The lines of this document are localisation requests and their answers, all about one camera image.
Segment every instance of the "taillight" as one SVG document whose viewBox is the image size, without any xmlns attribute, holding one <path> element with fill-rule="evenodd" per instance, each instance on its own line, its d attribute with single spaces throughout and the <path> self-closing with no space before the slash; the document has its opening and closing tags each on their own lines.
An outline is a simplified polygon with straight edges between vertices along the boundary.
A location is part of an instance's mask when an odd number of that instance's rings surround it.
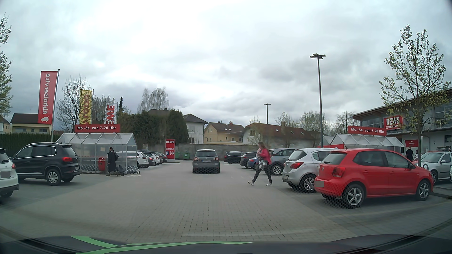
<svg viewBox="0 0 452 254">
<path fill-rule="evenodd" d="M 345 167 L 335 167 L 333 169 L 333 173 L 331 173 L 334 177 L 342 177 L 345 172 Z"/>
<path fill-rule="evenodd" d="M 301 165 L 303 165 L 303 162 L 302 161 L 298 161 L 298 162 L 295 162 L 292 165 L 290 165 L 290 168 L 291 169 L 298 169 Z"/>
</svg>

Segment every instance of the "gray hatchback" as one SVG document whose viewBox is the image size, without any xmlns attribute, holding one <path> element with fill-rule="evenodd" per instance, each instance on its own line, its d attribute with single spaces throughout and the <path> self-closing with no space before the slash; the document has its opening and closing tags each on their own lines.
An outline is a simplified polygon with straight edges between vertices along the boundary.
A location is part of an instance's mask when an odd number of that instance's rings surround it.
<svg viewBox="0 0 452 254">
<path fill-rule="evenodd" d="M 199 149 L 193 158 L 194 173 L 220 173 L 220 161 L 217 152 L 213 149 Z"/>
</svg>

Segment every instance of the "license plate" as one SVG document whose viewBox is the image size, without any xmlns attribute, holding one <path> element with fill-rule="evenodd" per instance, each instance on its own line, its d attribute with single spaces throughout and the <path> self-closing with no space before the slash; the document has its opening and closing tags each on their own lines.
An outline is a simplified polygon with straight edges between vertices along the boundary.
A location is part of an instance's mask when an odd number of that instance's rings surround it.
<svg viewBox="0 0 452 254">
<path fill-rule="evenodd" d="M 314 182 L 315 187 L 325 187 L 325 181 L 316 180 Z"/>
</svg>

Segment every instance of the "red hatchback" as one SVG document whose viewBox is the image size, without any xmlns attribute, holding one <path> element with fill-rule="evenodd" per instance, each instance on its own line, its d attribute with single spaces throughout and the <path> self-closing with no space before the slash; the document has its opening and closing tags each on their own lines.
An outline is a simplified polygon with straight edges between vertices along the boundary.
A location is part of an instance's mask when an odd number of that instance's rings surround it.
<svg viewBox="0 0 452 254">
<path fill-rule="evenodd" d="M 424 201 L 433 190 L 427 169 L 415 166 L 400 154 L 381 149 L 332 151 L 319 166 L 315 190 L 326 199 L 341 197 L 348 208 L 365 198 L 415 195 Z"/>
</svg>

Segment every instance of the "pedestrian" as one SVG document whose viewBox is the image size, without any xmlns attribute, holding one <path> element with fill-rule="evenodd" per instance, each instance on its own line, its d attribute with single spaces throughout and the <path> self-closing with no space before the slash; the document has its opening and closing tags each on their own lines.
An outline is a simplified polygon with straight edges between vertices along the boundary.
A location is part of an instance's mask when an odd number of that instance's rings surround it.
<svg viewBox="0 0 452 254">
<path fill-rule="evenodd" d="M 253 181 L 248 181 L 249 184 L 254 185 L 256 182 L 257 177 L 259 176 L 260 171 L 264 171 L 265 174 L 268 177 L 268 184 L 267 186 L 273 186 L 272 184 L 272 176 L 270 175 L 270 170 L 268 168 L 268 165 L 272 162 L 270 157 L 270 152 L 265 147 L 264 143 L 259 142 L 259 150 L 257 151 L 256 155 L 259 158 L 259 167 L 256 169 L 256 174 L 254 174 Z"/>
<path fill-rule="evenodd" d="M 119 156 L 113 151 L 113 147 L 110 147 L 110 151 L 107 154 L 107 176 L 110 176 L 111 172 L 115 172 L 116 176 L 118 176 L 118 169 L 116 168 L 118 158 Z"/>
<path fill-rule="evenodd" d="M 413 161 L 413 150 L 411 149 L 411 147 L 408 147 L 405 155 L 406 155 L 407 159 L 409 159 L 410 161 Z"/>
</svg>

